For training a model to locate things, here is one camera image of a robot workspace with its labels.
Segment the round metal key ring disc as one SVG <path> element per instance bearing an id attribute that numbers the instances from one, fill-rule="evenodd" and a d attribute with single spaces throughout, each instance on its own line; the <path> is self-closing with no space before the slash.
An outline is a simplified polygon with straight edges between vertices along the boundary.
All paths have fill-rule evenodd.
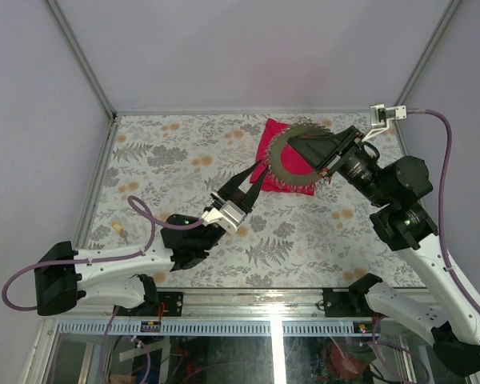
<path id="1" fill-rule="evenodd" d="M 289 139 L 307 135 L 332 135 L 329 128 L 314 122 L 299 122 L 290 124 L 282 133 L 278 134 L 269 144 L 266 166 L 277 181 L 288 186 L 309 186 L 323 179 L 319 171 L 312 170 L 307 174 L 293 174 L 282 164 L 281 155 Z"/>

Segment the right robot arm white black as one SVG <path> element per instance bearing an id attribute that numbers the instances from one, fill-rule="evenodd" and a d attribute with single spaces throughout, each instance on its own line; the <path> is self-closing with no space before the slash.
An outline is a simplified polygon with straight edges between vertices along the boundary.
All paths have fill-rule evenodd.
<path id="1" fill-rule="evenodd" d="M 433 295 L 438 308 L 416 302 L 368 273 L 349 287 L 349 306 L 357 315 L 385 315 L 413 331 L 451 372 L 467 377 L 480 371 L 480 314 L 464 297 L 473 286 L 442 253 L 439 228 L 419 201 L 433 189 L 423 160 L 404 156 L 388 166 L 354 126 L 332 134 L 299 125 L 287 140 L 324 178 L 341 175 L 378 212 L 370 220 L 378 238 L 400 255 Z"/>

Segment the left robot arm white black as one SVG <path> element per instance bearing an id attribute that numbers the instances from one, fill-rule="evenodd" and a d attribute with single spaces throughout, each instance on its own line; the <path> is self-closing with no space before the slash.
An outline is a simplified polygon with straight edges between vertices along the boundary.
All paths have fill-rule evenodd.
<path id="1" fill-rule="evenodd" d="M 71 242 L 55 244 L 34 268 L 37 313 L 53 316 L 87 304 L 137 316 L 153 314 L 161 306 L 154 275 L 197 266 L 222 237 L 238 231 L 254 208 L 268 169 L 262 169 L 247 192 L 240 185 L 260 165 L 256 162 L 213 192 L 212 203 L 199 217 L 172 214 L 164 222 L 151 218 L 146 245 L 76 250 Z"/>

